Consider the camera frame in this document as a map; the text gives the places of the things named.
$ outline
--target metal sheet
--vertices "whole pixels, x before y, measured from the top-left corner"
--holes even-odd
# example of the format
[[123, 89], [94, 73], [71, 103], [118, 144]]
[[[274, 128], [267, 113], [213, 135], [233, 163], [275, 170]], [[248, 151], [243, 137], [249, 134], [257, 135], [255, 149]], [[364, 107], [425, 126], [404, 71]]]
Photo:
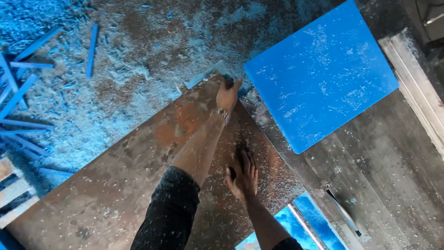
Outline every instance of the metal sheet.
[[399, 87], [354, 0], [244, 68], [295, 153]]
[[[27, 250], [129, 249], [163, 172], [208, 118], [222, 77], [212, 74], [98, 156], [8, 229]], [[225, 184], [231, 153], [244, 141], [260, 164], [259, 197], [277, 213], [304, 191], [238, 103], [199, 195], [187, 249], [231, 249], [253, 232]]]

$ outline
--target wristwatch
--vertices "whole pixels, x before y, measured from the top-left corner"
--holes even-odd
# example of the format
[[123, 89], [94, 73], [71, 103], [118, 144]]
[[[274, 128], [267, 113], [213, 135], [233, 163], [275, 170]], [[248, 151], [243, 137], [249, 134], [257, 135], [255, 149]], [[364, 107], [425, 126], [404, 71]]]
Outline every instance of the wristwatch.
[[225, 125], [227, 125], [228, 121], [230, 120], [230, 115], [227, 113], [225, 109], [215, 108], [211, 113], [221, 114], [225, 118]]

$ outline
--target person's right hand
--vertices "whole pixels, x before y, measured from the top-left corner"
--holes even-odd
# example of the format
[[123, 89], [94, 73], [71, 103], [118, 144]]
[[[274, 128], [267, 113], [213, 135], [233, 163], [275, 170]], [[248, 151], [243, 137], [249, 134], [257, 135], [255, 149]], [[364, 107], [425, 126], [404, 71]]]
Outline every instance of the person's right hand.
[[256, 161], [253, 159], [250, 153], [241, 151], [243, 170], [237, 157], [234, 155], [234, 170], [236, 177], [234, 180], [231, 177], [231, 171], [226, 168], [226, 181], [231, 192], [242, 202], [246, 204], [247, 200], [256, 196], [258, 192], [258, 173], [259, 168]]

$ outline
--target blue plastic sheet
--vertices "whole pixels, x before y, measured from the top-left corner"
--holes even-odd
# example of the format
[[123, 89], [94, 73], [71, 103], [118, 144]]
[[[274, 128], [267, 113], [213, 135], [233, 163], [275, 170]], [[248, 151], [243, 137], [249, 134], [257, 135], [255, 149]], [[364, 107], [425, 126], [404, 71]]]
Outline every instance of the blue plastic sheet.
[[353, 0], [244, 68], [295, 153], [399, 87]]

